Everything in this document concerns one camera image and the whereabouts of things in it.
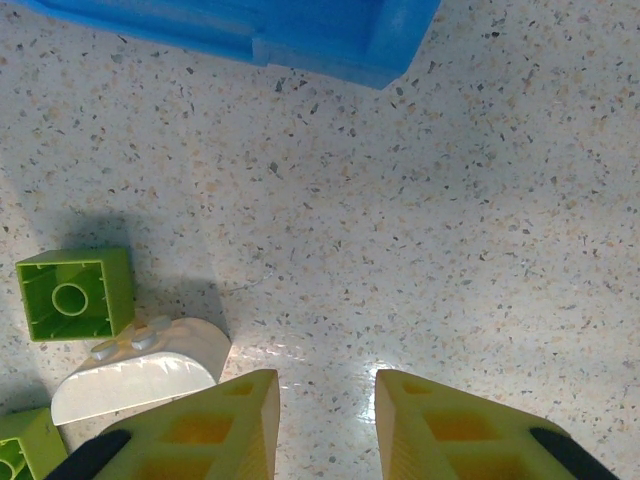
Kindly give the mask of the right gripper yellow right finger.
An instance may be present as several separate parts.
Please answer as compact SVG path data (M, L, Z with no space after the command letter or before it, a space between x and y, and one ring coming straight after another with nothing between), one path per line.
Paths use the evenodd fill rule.
M386 479L612 479L542 417L425 378L380 369L375 421Z

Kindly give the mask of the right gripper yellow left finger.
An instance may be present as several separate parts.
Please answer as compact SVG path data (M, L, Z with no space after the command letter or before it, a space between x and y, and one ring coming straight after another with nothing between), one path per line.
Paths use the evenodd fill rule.
M55 479L272 479L278 373L260 369L121 420L56 467Z

